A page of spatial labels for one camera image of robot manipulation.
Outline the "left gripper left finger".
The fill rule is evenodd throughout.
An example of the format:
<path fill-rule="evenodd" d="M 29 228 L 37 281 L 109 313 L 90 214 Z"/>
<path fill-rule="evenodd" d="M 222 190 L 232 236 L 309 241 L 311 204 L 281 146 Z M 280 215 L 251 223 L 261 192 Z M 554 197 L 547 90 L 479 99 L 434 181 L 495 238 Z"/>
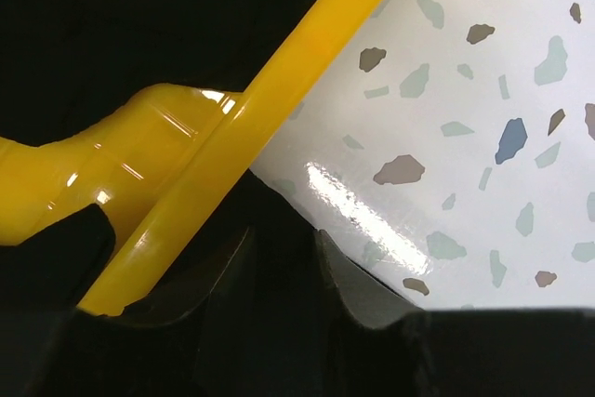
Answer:
<path fill-rule="evenodd" d="M 252 308 L 255 233 L 243 228 L 116 318 L 114 396 L 233 396 Z"/>

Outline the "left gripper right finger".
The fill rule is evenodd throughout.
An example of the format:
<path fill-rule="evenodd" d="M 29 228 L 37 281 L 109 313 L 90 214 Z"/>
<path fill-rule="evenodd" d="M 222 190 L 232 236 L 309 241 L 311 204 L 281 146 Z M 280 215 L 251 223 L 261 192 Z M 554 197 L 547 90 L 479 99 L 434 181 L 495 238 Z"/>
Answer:
<path fill-rule="evenodd" d="M 328 396 L 426 396 L 427 314 L 314 234 Z"/>

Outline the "black t shirt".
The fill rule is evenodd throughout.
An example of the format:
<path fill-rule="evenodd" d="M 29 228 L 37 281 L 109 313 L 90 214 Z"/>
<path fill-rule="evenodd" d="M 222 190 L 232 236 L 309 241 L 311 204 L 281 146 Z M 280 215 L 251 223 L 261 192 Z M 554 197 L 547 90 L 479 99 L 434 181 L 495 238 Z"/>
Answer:
<path fill-rule="evenodd" d="M 153 291 L 243 228 L 255 233 L 255 281 L 233 396 L 320 396 L 313 229 L 253 174 L 240 179 Z M 112 226 L 91 205 L 2 249 L 3 395 L 114 396 L 122 370 L 118 317 L 75 306 L 113 243 Z"/>

